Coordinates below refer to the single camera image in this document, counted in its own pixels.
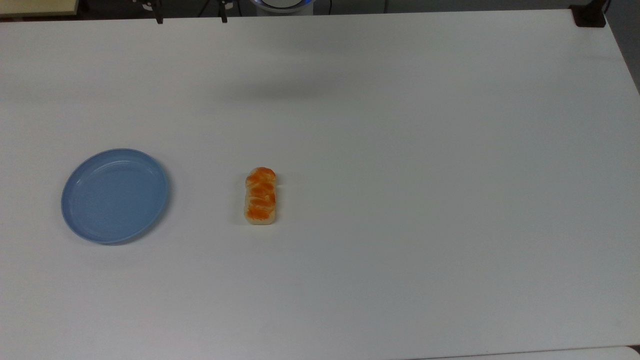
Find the white table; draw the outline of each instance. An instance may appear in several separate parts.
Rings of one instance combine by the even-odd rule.
[[[640,97],[568,10],[0,24],[0,358],[383,360],[640,343]],[[60,215],[130,147],[146,237]],[[280,177],[279,215],[242,216]]]

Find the bread roll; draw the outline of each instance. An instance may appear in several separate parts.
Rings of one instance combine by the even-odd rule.
[[[270,168],[251,171],[244,182],[244,217],[249,224],[269,225],[276,218],[276,174]]]

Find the plate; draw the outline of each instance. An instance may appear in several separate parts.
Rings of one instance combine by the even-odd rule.
[[[169,182],[144,152],[113,149],[94,155],[69,177],[62,216],[80,237],[101,244],[135,240],[162,214]]]

